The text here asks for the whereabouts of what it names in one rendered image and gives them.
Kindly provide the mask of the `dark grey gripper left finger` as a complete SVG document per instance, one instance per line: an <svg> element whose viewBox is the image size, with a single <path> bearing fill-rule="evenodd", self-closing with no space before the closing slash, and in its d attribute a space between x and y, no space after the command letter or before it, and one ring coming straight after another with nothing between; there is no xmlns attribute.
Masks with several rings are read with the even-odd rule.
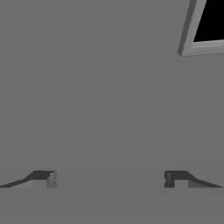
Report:
<svg viewBox="0 0 224 224"><path fill-rule="evenodd" d="M25 178L0 185L0 188L50 188L57 185L56 179L56 171L36 170Z"/></svg>

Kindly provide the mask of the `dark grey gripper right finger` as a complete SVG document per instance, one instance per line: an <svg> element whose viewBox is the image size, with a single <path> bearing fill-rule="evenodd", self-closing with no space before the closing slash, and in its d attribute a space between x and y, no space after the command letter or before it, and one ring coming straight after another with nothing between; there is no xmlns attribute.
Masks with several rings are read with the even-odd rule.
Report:
<svg viewBox="0 0 224 224"><path fill-rule="evenodd" d="M221 188L221 185L216 185L205 180L194 177L189 171L165 171L164 172L164 188L174 188L175 182L184 180L190 188Z"/></svg>

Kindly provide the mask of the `grey framed black window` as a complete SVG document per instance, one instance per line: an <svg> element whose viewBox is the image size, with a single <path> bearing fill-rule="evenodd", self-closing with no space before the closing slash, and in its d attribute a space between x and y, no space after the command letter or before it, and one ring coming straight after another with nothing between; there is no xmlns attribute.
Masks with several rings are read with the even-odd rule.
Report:
<svg viewBox="0 0 224 224"><path fill-rule="evenodd" d="M190 0L178 54L224 53L224 0Z"/></svg>

